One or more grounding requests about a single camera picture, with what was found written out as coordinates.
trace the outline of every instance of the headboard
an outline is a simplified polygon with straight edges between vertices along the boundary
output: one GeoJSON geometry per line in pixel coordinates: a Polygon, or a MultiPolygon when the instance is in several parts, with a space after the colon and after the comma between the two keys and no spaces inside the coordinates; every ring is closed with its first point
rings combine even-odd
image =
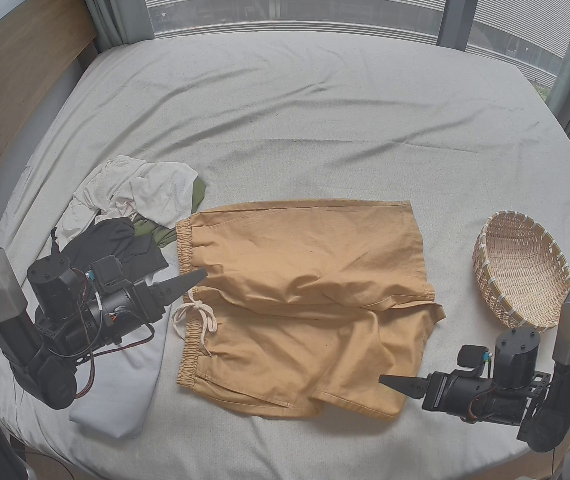
{"type": "Polygon", "coordinates": [[[25,0],[0,20],[0,158],[95,37],[84,0],[25,0]]]}

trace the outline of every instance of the building exterior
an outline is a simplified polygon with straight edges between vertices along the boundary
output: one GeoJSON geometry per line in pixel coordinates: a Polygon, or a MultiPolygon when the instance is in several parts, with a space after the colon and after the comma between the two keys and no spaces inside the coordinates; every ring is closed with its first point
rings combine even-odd
{"type": "MultiPolygon", "coordinates": [[[[232,30],[365,33],[435,44],[445,0],[145,0],[157,37],[232,30]]],[[[478,0],[467,51],[551,87],[570,39],[570,0],[478,0]]]]}

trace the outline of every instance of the bed sheet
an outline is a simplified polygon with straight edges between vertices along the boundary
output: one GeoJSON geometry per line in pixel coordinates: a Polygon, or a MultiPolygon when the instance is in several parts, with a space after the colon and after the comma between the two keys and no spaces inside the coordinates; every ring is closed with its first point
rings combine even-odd
{"type": "MultiPolygon", "coordinates": [[[[541,222],[570,265],[570,143],[511,65],[431,45],[316,32],[197,35],[101,54],[25,169],[0,227],[20,281],[72,192],[118,154],[180,161],[201,208],[254,200],[411,200],[447,318],[420,373],[504,327],[482,301],[473,244],[496,210],[541,222]]],[[[26,288],[33,312],[34,297],[26,288]]],[[[550,371],[555,331],[538,369],[550,371]]],[[[0,420],[25,443],[111,479],[453,479],[527,450],[516,428],[423,412],[393,423],[327,406],[317,419],[221,409],[176,385],[168,331],[142,434],[111,441],[26,396],[0,352],[0,420]]]]}

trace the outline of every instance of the white bed sheet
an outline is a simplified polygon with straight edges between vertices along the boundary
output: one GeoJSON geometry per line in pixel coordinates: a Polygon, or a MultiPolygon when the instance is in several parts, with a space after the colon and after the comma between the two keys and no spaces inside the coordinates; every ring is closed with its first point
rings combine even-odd
{"type": "MultiPolygon", "coordinates": [[[[570,265],[570,143],[511,65],[430,45],[309,32],[228,33],[118,47],[83,75],[30,160],[0,228],[20,280],[72,192],[118,154],[189,164],[201,208],[287,198],[409,199],[447,318],[420,373],[504,327],[472,272],[487,217],[541,222],[570,265]]],[[[30,309],[34,297],[27,289],[30,309]]],[[[543,336],[550,371],[555,332],[543,336]]],[[[228,412],[176,385],[167,335],[142,434],[110,441],[22,393],[0,352],[0,420],[25,443],[111,479],[453,479],[526,451],[516,428],[465,425],[409,401],[392,424],[327,406],[317,419],[228,412]]]]}

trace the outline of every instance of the wicker basket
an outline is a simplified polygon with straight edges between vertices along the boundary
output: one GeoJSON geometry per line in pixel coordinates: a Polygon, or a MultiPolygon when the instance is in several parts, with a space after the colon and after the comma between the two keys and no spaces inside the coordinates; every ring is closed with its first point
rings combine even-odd
{"type": "Polygon", "coordinates": [[[515,211],[489,217],[473,249],[473,270],[482,297],[506,326],[544,331],[558,324],[569,266],[535,220],[515,211]]]}

